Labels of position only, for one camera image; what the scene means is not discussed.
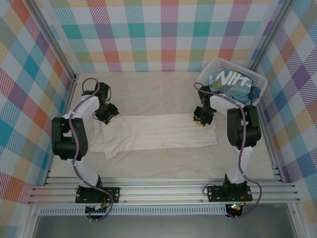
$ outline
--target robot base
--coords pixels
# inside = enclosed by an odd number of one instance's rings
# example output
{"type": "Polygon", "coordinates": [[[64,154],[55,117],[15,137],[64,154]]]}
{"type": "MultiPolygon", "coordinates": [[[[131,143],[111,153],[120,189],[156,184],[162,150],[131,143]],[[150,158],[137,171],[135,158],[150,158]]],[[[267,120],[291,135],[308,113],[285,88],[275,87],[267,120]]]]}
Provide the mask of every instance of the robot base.
{"type": "Polygon", "coordinates": [[[237,193],[231,198],[228,198],[223,186],[208,186],[207,187],[208,201],[209,202],[250,202],[252,201],[252,194],[250,187],[247,186],[246,190],[237,193]]]}
{"type": "MultiPolygon", "coordinates": [[[[119,202],[120,188],[119,187],[102,187],[103,183],[98,177],[96,187],[103,189],[110,193],[113,198],[113,203],[119,202]]],[[[103,192],[98,191],[91,187],[78,186],[76,189],[75,203],[110,203],[110,198],[103,192]]]]}
{"type": "Polygon", "coordinates": [[[252,193],[247,181],[242,183],[231,183],[228,176],[224,176],[222,186],[208,186],[209,202],[250,202],[252,193]]]}

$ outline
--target wire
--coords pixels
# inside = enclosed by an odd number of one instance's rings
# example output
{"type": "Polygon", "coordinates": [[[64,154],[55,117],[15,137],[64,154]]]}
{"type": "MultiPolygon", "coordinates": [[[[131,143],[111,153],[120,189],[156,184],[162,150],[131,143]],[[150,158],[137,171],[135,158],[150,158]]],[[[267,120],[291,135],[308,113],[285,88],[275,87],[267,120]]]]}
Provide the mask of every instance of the wire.
{"type": "Polygon", "coordinates": [[[93,118],[94,118],[95,120],[99,120],[98,118],[95,117],[95,115],[96,115],[96,113],[93,113],[93,118]]]}
{"type": "Polygon", "coordinates": [[[261,200],[261,197],[262,197],[262,187],[261,187],[261,185],[260,185],[258,182],[256,182],[256,181],[254,181],[254,180],[248,178],[248,177],[245,175],[245,173],[243,172],[242,168],[241,168],[241,157],[242,157],[242,153],[243,153],[243,150],[244,150],[244,147],[245,147],[245,144],[246,144],[246,136],[247,136],[247,125],[246,125],[246,124],[247,124],[247,121],[246,121],[246,115],[245,115],[245,113],[244,113],[244,111],[243,111],[243,108],[242,108],[237,102],[235,102],[234,100],[232,100],[232,99],[230,99],[230,98],[224,96],[223,94],[217,94],[217,93],[213,93],[213,92],[208,92],[208,91],[201,90],[201,89],[198,88],[196,85],[204,86],[202,83],[199,83],[199,82],[194,83],[194,88],[196,88],[199,92],[202,92],[202,93],[206,93],[206,94],[210,94],[210,95],[213,95],[213,96],[217,96],[217,97],[223,98],[223,99],[227,100],[228,102],[230,102],[231,104],[237,106],[237,107],[240,109],[240,111],[241,111],[242,120],[243,120],[243,137],[242,137],[241,150],[240,150],[240,153],[239,153],[238,167],[239,167],[239,171],[240,171],[240,173],[242,174],[242,176],[243,176],[247,181],[252,182],[252,183],[255,183],[257,186],[259,186],[259,189],[260,189],[259,198],[258,198],[257,202],[255,203],[255,205],[254,205],[249,211],[247,211],[245,214],[243,214],[243,215],[241,215],[241,216],[239,217],[239,218],[243,218],[243,217],[247,216],[248,214],[250,214],[252,211],[254,211],[254,209],[257,207],[257,205],[259,204],[259,202],[260,202],[260,200],[261,200]]]}
{"type": "Polygon", "coordinates": [[[75,156],[74,156],[74,158],[73,158],[72,161],[71,161],[76,175],[77,175],[78,178],[81,180],[81,182],[83,182],[84,184],[88,185],[88,186],[91,187],[91,188],[94,188],[94,189],[96,189],[96,190],[98,190],[98,191],[100,191],[100,192],[103,192],[104,194],[106,194],[106,195],[110,198],[110,206],[109,206],[109,209],[108,209],[108,211],[107,211],[101,218],[99,218],[99,219],[94,219],[94,220],[93,220],[93,219],[91,218],[91,216],[90,216],[91,212],[88,213],[88,218],[90,219],[90,221],[98,222],[98,221],[101,221],[101,220],[103,220],[104,218],[106,218],[106,216],[111,212],[112,206],[113,206],[113,197],[112,197],[111,194],[108,193],[107,191],[105,191],[105,190],[103,190],[103,189],[101,189],[101,188],[98,188],[98,187],[96,187],[96,186],[94,186],[94,185],[88,183],[87,181],[85,181],[85,180],[83,179],[83,177],[80,175],[79,171],[77,170],[75,162],[76,162],[76,159],[77,159],[78,154],[79,154],[79,139],[78,139],[78,136],[77,136],[77,134],[76,134],[75,128],[74,128],[73,123],[72,123],[73,115],[75,114],[75,112],[77,111],[77,109],[78,109],[85,101],[87,101],[88,99],[92,98],[92,97],[99,91],[99,89],[100,89],[100,84],[99,84],[99,81],[98,81],[98,80],[96,80],[95,78],[86,78],[86,79],[84,80],[83,84],[82,84],[82,90],[83,90],[83,91],[84,91],[84,84],[85,84],[88,80],[94,80],[94,81],[96,81],[96,82],[97,82],[97,89],[96,89],[95,92],[93,92],[93,94],[91,94],[89,97],[85,98],[84,100],[80,101],[80,102],[75,106],[75,108],[73,109],[73,111],[71,112],[71,114],[70,114],[70,116],[69,116],[68,121],[69,121],[70,130],[71,130],[71,132],[72,132],[72,134],[73,134],[73,136],[74,136],[75,143],[76,143],[75,156]]]}
{"type": "Polygon", "coordinates": [[[245,206],[246,206],[246,201],[247,201],[247,198],[246,198],[246,196],[245,196],[245,194],[244,194],[244,193],[242,193],[242,195],[243,195],[243,199],[244,199],[243,206],[245,207],[245,206]]]}
{"type": "Polygon", "coordinates": [[[108,99],[106,99],[106,102],[110,101],[111,96],[112,96],[112,94],[111,94],[111,88],[110,88],[110,87],[109,87],[109,91],[110,91],[110,96],[109,96],[109,98],[108,98],[108,99]]]}
{"type": "Polygon", "coordinates": [[[213,184],[213,183],[207,183],[207,184],[205,185],[205,187],[203,188],[203,194],[204,194],[205,196],[208,196],[208,194],[205,194],[205,189],[206,189],[206,187],[207,187],[208,185],[213,185],[213,186],[216,186],[216,184],[213,184]]]}

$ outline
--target aluminum rail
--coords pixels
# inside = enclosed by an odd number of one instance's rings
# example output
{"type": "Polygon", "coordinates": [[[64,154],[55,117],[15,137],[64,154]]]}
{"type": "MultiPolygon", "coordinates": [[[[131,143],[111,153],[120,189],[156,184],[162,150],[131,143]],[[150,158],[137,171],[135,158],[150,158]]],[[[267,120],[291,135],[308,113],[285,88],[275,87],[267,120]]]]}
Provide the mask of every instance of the aluminum rail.
{"type": "MultiPolygon", "coordinates": [[[[282,183],[276,167],[274,179],[260,179],[263,188],[260,203],[296,203],[300,198],[294,184],[282,183]]],[[[208,183],[221,185],[222,179],[153,179],[153,178],[102,178],[103,186],[120,187],[120,199],[116,205],[202,205],[228,204],[228,202],[208,202],[202,189],[208,183]]],[[[79,179],[48,177],[45,186],[33,189],[28,204],[30,206],[76,205],[76,187],[79,179]]],[[[260,190],[256,184],[248,183],[255,203],[260,190]]]]}

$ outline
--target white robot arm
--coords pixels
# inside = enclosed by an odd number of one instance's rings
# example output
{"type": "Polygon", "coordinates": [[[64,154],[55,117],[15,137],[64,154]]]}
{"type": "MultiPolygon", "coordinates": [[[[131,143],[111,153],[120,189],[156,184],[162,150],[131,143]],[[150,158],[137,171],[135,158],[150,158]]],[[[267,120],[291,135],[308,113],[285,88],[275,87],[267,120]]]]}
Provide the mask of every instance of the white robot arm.
{"type": "Polygon", "coordinates": [[[194,121],[201,123],[203,126],[206,123],[210,124],[214,112],[219,111],[227,117],[228,140],[230,144],[235,147],[235,162],[225,175],[223,186],[209,188],[209,192],[212,194],[212,196],[209,196],[209,200],[252,200],[250,187],[247,186],[247,177],[244,172],[247,169],[253,148],[261,138],[257,110],[253,105],[245,106],[234,100],[225,99],[221,93],[215,95],[216,93],[212,93],[208,85],[202,85],[198,90],[203,106],[196,108],[194,121]],[[243,132],[244,123],[246,125],[245,134],[243,132]]]}
{"type": "Polygon", "coordinates": [[[107,104],[108,93],[111,92],[110,87],[105,83],[99,83],[99,91],[92,96],[94,91],[85,91],[81,97],[81,103],[76,111],[71,111],[61,118],[52,120],[52,148],[53,153],[59,155],[61,159],[66,160],[70,165],[76,166],[76,169],[82,181],[79,183],[82,187],[90,187],[85,182],[92,186],[97,186],[100,182],[100,177],[94,171],[88,153],[88,140],[85,132],[84,124],[95,115],[98,120],[108,124],[110,119],[119,114],[115,105],[107,104]],[[76,152],[76,144],[74,135],[69,136],[70,126],[69,117],[72,114],[72,124],[76,131],[76,136],[79,140],[79,154],[73,163],[73,158],[76,152]]]}

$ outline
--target metal extrusion bar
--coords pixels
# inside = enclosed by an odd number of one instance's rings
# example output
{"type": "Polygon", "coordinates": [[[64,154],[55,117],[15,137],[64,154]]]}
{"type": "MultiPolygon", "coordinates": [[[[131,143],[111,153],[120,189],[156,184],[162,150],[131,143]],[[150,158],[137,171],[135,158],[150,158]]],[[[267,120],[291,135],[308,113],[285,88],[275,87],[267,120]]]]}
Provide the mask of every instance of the metal extrusion bar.
{"type": "Polygon", "coordinates": [[[24,0],[25,5],[28,7],[29,11],[31,12],[33,18],[35,19],[36,23],[38,24],[41,32],[45,36],[46,40],[48,41],[50,47],[53,49],[56,57],[58,58],[59,62],[65,69],[65,72],[72,81],[75,80],[75,73],[71,68],[64,52],[60,48],[57,39],[55,38],[53,32],[51,31],[50,26],[47,24],[45,18],[43,17],[41,10],[38,8],[37,4],[34,0],[24,0]]]}
{"type": "MultiPolygon", "coordinates": [[[[62,115],[65,114],[65,113],[67,113],[68,110],[69,110],[70,102],[71,102],[71,100],[72,100],[72,98],[73,98],[73,96],[74,96],[74,92],[75,92],[76,86],[77,86],[77,82],[76,82],[76,81],[72,81],[72,82],[71,82],[71,85],[70,85],[69,98],[68,98],[68,100],[67,100],[66,107],[64,108],[62,115]]],[[[41,184],[44,184],[45,181],[46,181],[46,179],[47,179],[47,177],[49,176],[50,169],[51,169],[51,167],[52,167],[52,165],[53,165],[53,162],[54,162],[54,159],[53,159],[54,156],[55,156],[55,155],[52,154],[51,157],[50,157],[50,160],[49,160],[50,163],[49,163],[49,166],[46,167],[46,169],[45,169],[45,171],[44,171],[45,176],[43,176],[43,179],[42,179],[41,184]]]]}
{"type": "Polygon", "coordinates": [[[22,226],[21,238],[30,238],[33,237],[33,233],[35,230],[36,222],[39,216],[41,208],[38,206],[34,206],[31,208],[29,217],[26,221],[26,225],[22,226]]]}
{"type": "Polygon", "coordinates": [[[262,60],[264,59],[269,47],[271,46],[272,42],[275,40],[279,30],[281,29],[288,13],[292,9],[293,5],[295,4],[296,0],[285,0],[283,6],[278,13],[271,30],[269,31],[261,49],[256,56],[253,65],[251,66],[252,71],[256,71],[260,66],[262,60]]]}
{"type": "MultiPolygon", "coordinates": [[[[226,204],[209,203],[202,189],[207,183],[221,185],[221,179],[124,179],[102,178],[103,186],[120,187],[120,205],[202,205],[226,204]]],[[[75,189],[77,178],[48,178],[45,186],[36,186],[29,199],[31,206],[77,205],[75,189]]],[[[261,203],[294,203],[299,201],[296,188],[292,183],[282,183],[279,179],[259,180],[263,195],[261,203]]],[[[248,183],[253,201],[259,197],[256,184],[248,183]]]]}
{"type": "Polygon", "coordinates": [[[266,145],[266,149],[267,149],[267,154],[271,160],[271,163],[273,165],[273,171],[274,171],[275,168],[277,169],[278,161],[276,158],[274,145],[273,145],[271,138],[269,136],[269,132],[267,129],[268,126],[267,126],[267,123],[265,121],[263,110],[261,109],[260,104],[257,104],[257,111],[258,111],[258,118],[259,118],[260,126],[261,126],[261,133],[262,133],[262,136],[264,137],[264,141],[265,141],[265,145],[266,145]]]}

